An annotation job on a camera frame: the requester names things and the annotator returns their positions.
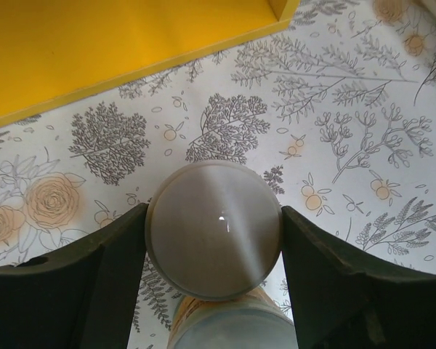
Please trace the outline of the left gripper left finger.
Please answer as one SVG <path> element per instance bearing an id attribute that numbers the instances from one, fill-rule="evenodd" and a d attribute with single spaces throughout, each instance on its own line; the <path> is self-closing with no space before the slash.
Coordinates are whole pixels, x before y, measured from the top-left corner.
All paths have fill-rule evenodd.
<path id="1" fill-rule="evenodd" d="M 147 204 L 67 246 L 0 267 L 0 348 L 126 348 Z"/>

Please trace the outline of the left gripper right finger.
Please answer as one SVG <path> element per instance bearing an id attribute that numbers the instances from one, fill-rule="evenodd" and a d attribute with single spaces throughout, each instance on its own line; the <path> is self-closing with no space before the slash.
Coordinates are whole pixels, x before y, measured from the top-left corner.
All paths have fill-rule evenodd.
<path id="1" fill-rule="evenodd" d="M 299 348 L 436 348 L 436 275 L 364 252 L 289 206 L 282 215 Z"/>

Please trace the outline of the lidded can white lid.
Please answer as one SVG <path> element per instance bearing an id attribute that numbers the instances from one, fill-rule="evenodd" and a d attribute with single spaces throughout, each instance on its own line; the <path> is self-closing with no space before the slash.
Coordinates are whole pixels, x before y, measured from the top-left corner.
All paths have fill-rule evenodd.
<path id="1" fill-rule="evenodd" d="M 268 277 L 282 227 L 280 204 L 256 172 L 208 160 L 161 183 L 148 205 L 145 244 L 156 270 L 181 293 L 231 300 Z"/>

